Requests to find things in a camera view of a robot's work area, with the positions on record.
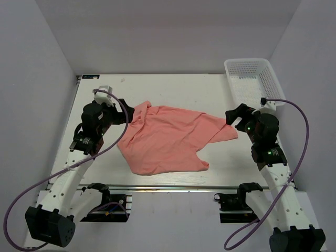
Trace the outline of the pink t shirt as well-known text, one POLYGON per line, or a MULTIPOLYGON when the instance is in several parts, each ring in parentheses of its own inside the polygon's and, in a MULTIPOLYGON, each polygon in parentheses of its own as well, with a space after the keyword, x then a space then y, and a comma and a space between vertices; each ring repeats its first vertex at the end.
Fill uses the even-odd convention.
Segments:
POLYGON ((136 106, 132 122, 118 142, 131 172, 156 175, 206 171, 209 164, 197 152, 209 143, 238 138, 225 119, 204 112, 152 106, 136 106))

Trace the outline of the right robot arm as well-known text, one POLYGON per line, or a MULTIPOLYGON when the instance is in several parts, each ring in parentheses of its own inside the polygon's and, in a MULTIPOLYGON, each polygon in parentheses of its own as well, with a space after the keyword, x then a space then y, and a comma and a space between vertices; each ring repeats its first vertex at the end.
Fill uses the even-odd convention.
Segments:
POLYGON ((225 113, 226 123, 235 125, 251 140, 251 156, 267 182, 272 201, 258 183, 241 184, 237 191, 239 203, 253 210, 257 219, 255 227, 236 244, 224 243, 226 251, 233 250, 245 242, 256 230, 266 224, 270 229, 271 251, 320 251, 326 236, 321 228, 315 228, 305 215, 297 199, 286 156, 278 144, 279 120, 273 114, 275 100, 267 100, 260 109, 240 104, 225 113))

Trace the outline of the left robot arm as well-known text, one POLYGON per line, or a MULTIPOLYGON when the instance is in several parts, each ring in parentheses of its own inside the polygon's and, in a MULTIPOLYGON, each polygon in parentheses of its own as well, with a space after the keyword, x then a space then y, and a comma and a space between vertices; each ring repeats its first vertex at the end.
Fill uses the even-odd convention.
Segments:
POLYGON ((104 144, 103 136, 112 125, 130 123, 135 109, 124 99, 119 100, 122 111, 106 99, 84 106, 81 123, 76 127, 69 147, 68 160, 62 173, 37 207, 29 207, 26 223, 33 239, 59 247, 66 247, 72 240, 76 225, 92 210, 107 207, 110 193, 106 185, 92 183, 83 188, 82 195, 74 194, 93 164, 104 144))

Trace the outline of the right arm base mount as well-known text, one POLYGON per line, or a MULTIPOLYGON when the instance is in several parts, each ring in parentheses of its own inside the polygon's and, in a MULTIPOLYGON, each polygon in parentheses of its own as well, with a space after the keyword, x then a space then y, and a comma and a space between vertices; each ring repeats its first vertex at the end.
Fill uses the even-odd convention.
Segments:
POLYGON ((236 193, 216 193, 213 198, 219 204, 221 224, 242 224, 259 220, 255 212, 246 204, 246 195, 264 189, 256 182, 240 184, 236 193))

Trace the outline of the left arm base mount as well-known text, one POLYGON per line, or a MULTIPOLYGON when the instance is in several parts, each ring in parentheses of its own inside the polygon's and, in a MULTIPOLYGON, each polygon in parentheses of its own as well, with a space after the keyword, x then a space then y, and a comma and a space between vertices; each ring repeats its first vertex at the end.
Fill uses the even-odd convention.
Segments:
POLYGON ((132 195, 111 193, 108 186, 92 183, 73 199, 69 216, 74 223, 126 223, 131 213, 132 195))

